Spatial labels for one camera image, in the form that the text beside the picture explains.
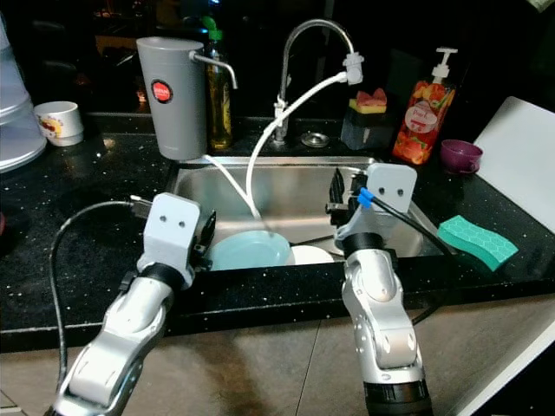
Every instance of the stainless steel sink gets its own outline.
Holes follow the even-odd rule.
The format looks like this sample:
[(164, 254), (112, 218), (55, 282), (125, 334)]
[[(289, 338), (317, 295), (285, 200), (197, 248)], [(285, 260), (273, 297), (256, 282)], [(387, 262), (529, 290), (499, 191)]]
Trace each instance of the stainless steel sink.
[[(245, 185), (248, 158), (226, 157), (218, 160), (240, 185)], [(332, 236), (335, 227), (330, 225), (330, 217), (324, 207), (329, 202), (330, 183), (336, 168), (345, 179), (343, 198), (346, 201), (351, 176), (365, 172), (374, 162), (363, 157), (258, 158), (253, 175), (253, 193), (265, 226), (291, 243)], [(212, 210), (216, 210), (218, 221), (212, 245), (235, 233), (261, 228), (224, 175), (209, 162), (195, 161), (180, 169), (172, 187), (173, 193), (200, 203), (200, 224), (206, 221)], [(409, 215), (434, 234), (437, 232), (414, 203), (410, 206)], [(395, 224), (386, 244), (396, 250), (398, 257), (440, 254), (421, 233), (401, 221)], [(311, 245), (335, 254), (337, 260), (343, 260), (343, 253), (335, 247), (332, 238)]]

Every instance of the soap dispenser bottle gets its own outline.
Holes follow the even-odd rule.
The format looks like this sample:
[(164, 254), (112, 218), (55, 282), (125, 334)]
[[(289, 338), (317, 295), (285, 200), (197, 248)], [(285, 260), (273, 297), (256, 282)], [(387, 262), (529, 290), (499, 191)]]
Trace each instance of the soap dispenser bottle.
[(438, 48), (436, 51), (443, 54), (443, 60), (434, 67), (431, 81), (416, 83), (393, 147), (394, 156), (414, 165), (428, 161), (455, 93), (454, 85), (446, 82), (446, 78), (449, 74), (447, 59), (457, 53), (457, 49)]
[[(202, 18), (208, 29), (206, 55), (216, 61), (227, 62), (227, 53), (222, 43), (223, 32), (209, 16)], [(213, 65), (206, 66), (208, 80), (208, 139), (213, 149), (226, 149), (232, 144), (232, 119), (230, 111), (230, 85), (225, 70)]]

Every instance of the speckled countertop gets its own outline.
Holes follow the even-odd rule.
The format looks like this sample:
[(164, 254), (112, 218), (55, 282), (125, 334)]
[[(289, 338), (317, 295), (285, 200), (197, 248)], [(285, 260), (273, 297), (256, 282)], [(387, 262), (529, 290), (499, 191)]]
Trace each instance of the speckled countertop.
[[(246, 154), (256, 139), (248, 133), (259, 131), (259, 124), (250, 120), (239, 127), (251, 138), (222, 154)], [(96, 125), (102, 133), (89, 129), (80, 145), (49, 146), (28, 166), (0, 177), (8, 224), (0, 237), (2, 352), (57, 346), (46, 268), (52, 237), (66, 218), (95, 202), (130, 194), (152, 198), (165, 189), (170, 163), (158, 152), (148, 117), (101, 117)], [(332, 137), (338, 128), (334, 122), (327, 127)], [(341, 146), (320, 154), (326, 152), (352, 154)], [(425, 307), (446, 293), (448, 303), (460, 304), (555, 292), (555, 236), (477, 176), (447, 175), (437, 159), (417, 170), (414, 200), (436, 225), (461, 214), (507, 237), (519, 252), (494, 273), (466, 255), (456, 267), (443, 257), (401, 259), (408, 308)], [(59, 274), (69, 345), (83, 345), (98, 333), (121, 278), (142, 252), (143, 227), (143, 220), (122, 209), (106, 209), (64, 238)], [(176, 299), (167, 333), (343, 316), (342, 280), (339, 263), (201, 274)]]

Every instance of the clear container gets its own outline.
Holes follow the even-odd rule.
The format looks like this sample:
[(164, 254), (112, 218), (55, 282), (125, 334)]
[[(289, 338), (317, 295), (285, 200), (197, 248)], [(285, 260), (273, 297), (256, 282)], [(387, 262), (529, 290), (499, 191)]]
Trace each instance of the clear container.
[(10, 41), (8, 40), (8, 36), (6, 35), (3, 25), (3, 14), (0, 13), (0, 53), (3, 53), (10, 48)]
[(42, 153), (46, 139), (36, 124), (32, 110), (9, 124), (0, 126), (0, 172), (22, 166)]
[(361, 114), (349, 107), (343, 119), (341, 141), (351, 150), (387, 149), (395, 124), (393, 114)]
[(0, 55), (0, 126), (32, 111), (33, 104), (23, 85), (10, 45)]

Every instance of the light blue plate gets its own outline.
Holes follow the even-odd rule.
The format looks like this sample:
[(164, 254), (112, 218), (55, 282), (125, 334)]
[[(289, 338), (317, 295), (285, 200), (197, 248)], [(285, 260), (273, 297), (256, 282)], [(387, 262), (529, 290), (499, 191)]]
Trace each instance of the light blue plate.
[(269, 231), (245, 231), (214, 245), (206, 254), (212, 270), (284, 266), (291, 255), (289, 242)]

